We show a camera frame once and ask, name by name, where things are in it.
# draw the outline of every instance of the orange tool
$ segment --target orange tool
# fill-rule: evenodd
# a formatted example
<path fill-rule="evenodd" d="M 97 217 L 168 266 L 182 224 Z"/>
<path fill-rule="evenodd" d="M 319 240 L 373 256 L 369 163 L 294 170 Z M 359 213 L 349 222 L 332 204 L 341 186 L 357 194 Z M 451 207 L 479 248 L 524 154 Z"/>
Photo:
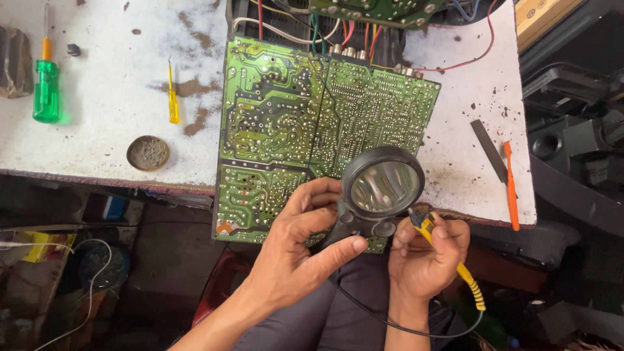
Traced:
<path fill-rule="evenodd" d="M 518 203 L 515 199 L 515 183 L 514 174 L 511 171 L 511 145 L 509 141 L 503 144 L 505 156 L 507 156 L 507 202 L 509 203 L 509 217 L 511 217 L 511 226 L 515 231 L 520 230 L 520 220 L 518 219 Z"/>

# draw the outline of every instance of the cardboard box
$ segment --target cardboard box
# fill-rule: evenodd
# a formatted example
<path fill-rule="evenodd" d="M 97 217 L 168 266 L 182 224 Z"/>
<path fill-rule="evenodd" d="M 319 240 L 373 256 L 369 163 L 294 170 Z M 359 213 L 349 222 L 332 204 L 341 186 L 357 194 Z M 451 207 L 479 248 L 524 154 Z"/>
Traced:
<path fill-rule="evenodd" d="M 515 5 L 518 52 L 524 51 L 584 0 L 520 0 Z"/>

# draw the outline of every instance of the green screwdriver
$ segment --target green screwdriver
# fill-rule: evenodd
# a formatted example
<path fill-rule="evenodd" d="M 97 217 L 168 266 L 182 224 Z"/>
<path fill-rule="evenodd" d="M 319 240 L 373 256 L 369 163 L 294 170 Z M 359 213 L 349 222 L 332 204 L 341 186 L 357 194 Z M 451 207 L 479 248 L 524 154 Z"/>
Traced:
<path fill-rule="evenodd" d="M 37 60 L 35 70 L 39 82 L 35 85 L 35 101 L 32 104 L 32 118 L 41 123 L 55 123 L 59 120 L 59 92 L 57 76 L 59 70 L 52 62 L 52 39 L 49 37 L 48 12 L 50 4 L 46 4 L 44 15 L 43 55 Z"/>

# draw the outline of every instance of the magnifying lens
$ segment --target magnifying lens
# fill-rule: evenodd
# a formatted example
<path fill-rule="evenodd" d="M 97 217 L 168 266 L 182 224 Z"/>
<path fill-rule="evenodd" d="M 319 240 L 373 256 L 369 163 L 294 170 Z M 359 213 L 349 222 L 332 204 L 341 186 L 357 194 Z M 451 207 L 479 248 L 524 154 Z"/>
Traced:
<path fill-rule="evenodd" d="M 343 172 L 344 197 L 338 201 L 338 220 L 314 251 L 354 234 L 364 238 L 393 235 L 394 217 L 418 200 L 424 179 L 418 160 L 400 147 L 362 152 Z"/>

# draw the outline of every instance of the circuit board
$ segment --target circuit board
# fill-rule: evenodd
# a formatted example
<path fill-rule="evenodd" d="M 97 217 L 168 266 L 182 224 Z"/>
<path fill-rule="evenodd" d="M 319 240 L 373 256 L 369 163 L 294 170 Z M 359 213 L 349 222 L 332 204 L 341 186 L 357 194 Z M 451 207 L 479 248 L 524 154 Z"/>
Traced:
<path fill-rule="evenodd" d="M 213 238 L 262 243 L 300 184 L 340 179 L 370 147 L 418 152 L 441 85 L 332 55 L 230 37 Z M 368 240 L 383 252 L 387 239 Z"/>
<path fill-rule="evenodd" d="M 310 0 L 310 13 L 417 31 L 444 0 Z"/>

